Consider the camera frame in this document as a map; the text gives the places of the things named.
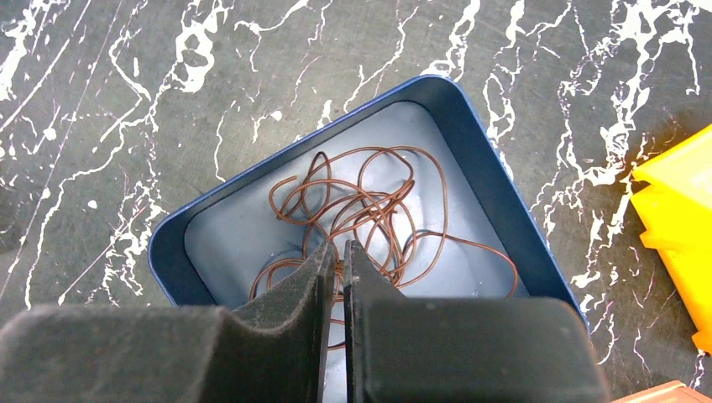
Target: blue metal tray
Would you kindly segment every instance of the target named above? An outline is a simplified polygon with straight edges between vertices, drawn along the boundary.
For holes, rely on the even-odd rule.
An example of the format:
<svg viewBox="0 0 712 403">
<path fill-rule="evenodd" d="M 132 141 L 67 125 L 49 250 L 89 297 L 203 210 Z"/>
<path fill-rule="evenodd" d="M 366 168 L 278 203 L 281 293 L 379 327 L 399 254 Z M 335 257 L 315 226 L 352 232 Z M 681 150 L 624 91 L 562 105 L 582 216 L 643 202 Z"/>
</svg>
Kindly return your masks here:
<svg viewBox="0 0 712 403">
<path fill-rule="evenodd" d="M 168 216 L 149 246 L 155 278 L 174 305 L 243 305 L 262 268 L 301 251 L 304 228 L 275 219 L 267 203 L 272 185 L 292 175 L 303 177 L 317 151 L 334 156 L 357 147 L 398 145 L 420 147 L 442 165 L 448 183 L 448 233 L 508 254 L 520 276 L 515 296 L 557 298 L 585 320 L 467 97 L 440 76 L 407 81 Z M 442 227 L 437 172 L 425 158 L 406 158 L 416 169 L 416 187 L 406 199 L 413 200 L 411 213 L 419 228 L 437 231 Z M 356 155 L 336 163 L 334 176 L 355 179 L 363 159 Z M 389 160 L 378 158 L 369 166 L 365 187 L 369 181 L 382 188 L 403 180 L 405 170 L 400 172 Z M 419 243 L 419 257 L 406 273 L 411 267 L 412 273 L 420 273 L 437 241 L 430 237 Z M 387 249 L 385 243 L 372 245 L 378 247 Z M 506 295 L 512 281 L 501 258 L 447 242 L 433 271 L 402 291 L 408 296 L 497 297 Z M 343 353 L 329 354 L 326 376 L 325 399 L 345 400 Z"/>
</svg>

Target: brown wire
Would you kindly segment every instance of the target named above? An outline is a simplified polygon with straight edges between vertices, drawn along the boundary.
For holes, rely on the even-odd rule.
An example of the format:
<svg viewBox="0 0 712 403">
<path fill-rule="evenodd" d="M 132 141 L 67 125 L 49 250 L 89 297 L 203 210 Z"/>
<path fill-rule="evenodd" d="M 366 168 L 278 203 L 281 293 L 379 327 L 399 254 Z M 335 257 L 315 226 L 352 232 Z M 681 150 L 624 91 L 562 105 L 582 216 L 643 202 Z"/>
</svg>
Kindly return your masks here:
<svg viewBox="0 0 712 403">
<path fill-rule="evenodd" d="M 349 181 L 344 181 L 338 178 L 332 177 L 332 163 L 348 157 L 353 154 L 371 152 L 372 154 L 365 160 L 359 169 L 359 176 L 356 183 Z M 409 163 L 406 158 L 399 154 L 399 152 L 406 152 L 412 154 L 420 154 L 428 158 L 435 166 L 437 173 L 440 175 L 441 181 L 441 191 L 442 191 L 442 231 L 435 232 L 430 230 L 418 231 L 416 228 L 415 220 L 411 215 L 410 209 L 405 204 L 405 199 L 408 197 L 410 192 L 415 187 L 415 170 L 413 165 Z M 392 156 L 399 160 L 409 171 L 408 177 L 403 181 L 403 184 L 392 192 L 385 191 L 368 191 L 364 189 L 364 177 L 369 165 L 380 156 Z M 321 170 L 326 171 L 325 179 L 313 179 L 314 176 Z M 362 242 L 364 250 L 368 253 L 369 246 L 373 240 L 374 235 L 380 232 L 381 235 L 388 242 L 388 254 L 386 255 L 385 261 L 378 262 L 376 259 L 369 254 L 371 261 L 374 263 L 376 269 L 398 289 L 406 287 L 408 285 L 414 284 L 419 280 L 422 280 L 428 273 L 430 273 L 435 267 L 435 264 L 440 259 L 442 254 L 442 249 L 447 240 L 462 243 L 475 248 L 481 248 L 490 251 L 493 254 L 500 256 L 504 259 L 511 268 L 514 281 L 512 287 L 507 296 L 512 296 L 516 291 L 517 287 L 517 271 L 514 262 L 507 257 L 507 255 L 501 253 L 499 250 L 494 249 L 488 245 L 482 243 L 476 243 L 473 241 L 468 241 L 467 239 L 457 238 L 453 235 L 448 234 L 448 222 L 449 222 L 449 210 L 448 210 L 448 185 L 445 181 L 445 174 L 442 167 L 437 162 L 437 160 L 424 149 L 411 146 L 399 146 L 399 147 L 360 147 L 357 149 L 351 149 L 344 153 L 341 153 L 333 158 L 328 158 L 327 155 L 320 151 L 311 160 L 309 165 L 309 170 L 306 173 L 304 180 L 300 185 L 293 188 L 290 193 L 286 196 L 285 200 L 282 202 L 281 207 L 278 207 L 275 203 L 275 193 L 282 187 L 296 181 L 297 176 L 291 176 L 282 181 L 277 182 L 268 195 L 268 201 L 272 210 L 275 212 L 277 219 L 285 222 L 289 222 L 294 225 L 305 226 L 306 232 L 304 239 L 302 240 L 301 246 L 301 258 L 286 258 L 275 261 L 274 263 L 268 265 L 262 269 L 257 277 L 254 279 L 252 287 L 250 288 L 249 298 L 254 299 L 257 296 L 257 288 L 260 281 L 267 276 L 266 287 L 269 289 L 273 284 L 273 277 L 276 271 L 284 268 L 295 268 L 299 267 L 308 256 L 307 246 L 309 244 L 309 239 L 312 232 L 316 229 L 326 238 L 326 241 L 333 242 L 333 240 L 339 236 L 347 233 L 351 233 L 355 239 L 360 242 L 358 229 L 361 228 L 368 222 L 373 223 L 373 227 L 369 230 L 368 236 L 365 242 Z M 324 191 L 324 203 L 315 211 L 312 212 L 306 204 L 306 194 L 314 187 L 321 186 L 325 188 Z M 348 196 L 339 197 L 336 200 L 331 200 L 332 188 L 347 188 L 353 193 Z M 293 206 L 289 208 L 292 199 L 296 198 Z M 360 208 L 356 212 L 350 212 L 354 206 L 360 203 Z M 335 217 L 331 222 L 330 228 L 327 229 L 319 223 L 319 220 L 327 213 L 332 210 L 336 211 Z M 303 211 L 306 214 L 306 219 L 294 218 L 294 214 L 298 211 Z M 401 247 L 401 242 L 395 235 L 395 228 L 393 226 L 393 216 L 396 213 L 402 212 L 410 224 L 411 235 Z M 406 266 L 413 260 L 416 251 L 418 240 L 425 237 L 439 237 L 440 242 L 437 246 L 434 257 L 430 264 L 423 270 L 418 276 L 411 280 L 404 281 Z M 343 262 L 338 256 L 337 252 L 337 264 L 336 264 L 336 277 L 335 277 L 335 289 L 337 291 L 336 298 L 333 299 L 333 305 L 339 302 L 343 302 L 343 295 L 341 294 L 340 288 L 343 281 Z M 338 319 L 332 319 L 332 323 L 342 324 L 343 321 Z M 344 343 L 339 343 L 335 346 L 330 346 L 329 349 L 342 348 Z"/>
</svg>

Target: yellow plastic object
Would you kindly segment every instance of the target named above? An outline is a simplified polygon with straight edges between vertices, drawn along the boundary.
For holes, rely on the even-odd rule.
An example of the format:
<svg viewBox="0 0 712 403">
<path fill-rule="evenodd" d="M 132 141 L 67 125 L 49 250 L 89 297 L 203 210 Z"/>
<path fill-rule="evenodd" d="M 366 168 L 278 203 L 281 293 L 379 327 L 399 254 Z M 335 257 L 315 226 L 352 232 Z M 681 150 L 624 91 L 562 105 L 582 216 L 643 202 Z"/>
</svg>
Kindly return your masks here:
<svg viewBox="0 0 712 403">
<path fill-rule="evenodd" d="M 633 176 L 687 197 L 712 212 L 712 124 L 639 166 Z"/>
<path fill-rule="evenodd" d="M 631 198 L 698 332 L 712 353 L 712 125 L 633 171 L 647 188 Z"/>
<path fill-rule="evenodd" d="M 712 252 L 712 211 L 656 185 L 637 192 L 631 203 L 647 229 L 641 235 L 646 248 Z"/>
<path fill-rule="evenodd" d="M 697 327 L 697 333 L 692 336 L 694 345 L 712 353 L 712 292 L 709 289 L 712 254 L 679 254 L 669 250 L 658 250 L 658 253 Z"/>
</svg>

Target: black and white marble countertop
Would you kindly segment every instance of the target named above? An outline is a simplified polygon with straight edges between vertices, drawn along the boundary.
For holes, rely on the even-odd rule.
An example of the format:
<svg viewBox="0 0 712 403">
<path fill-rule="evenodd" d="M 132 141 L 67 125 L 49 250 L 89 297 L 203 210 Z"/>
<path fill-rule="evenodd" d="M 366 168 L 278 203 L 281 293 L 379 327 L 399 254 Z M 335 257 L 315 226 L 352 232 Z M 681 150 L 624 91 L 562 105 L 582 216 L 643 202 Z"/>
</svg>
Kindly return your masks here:
<svg viewBox="0 0 712 403">
<path fill-rule="evenodd" d="M 168 212 L 436 73 L 478 109 L 614 395 L 670 379 L 712 395 L 712 359 L 628 202 L 632 167 L 710 123 L 710 3 L 3 2 L 0 319 L 167 304 L 146 249 Z"/>
</svg>

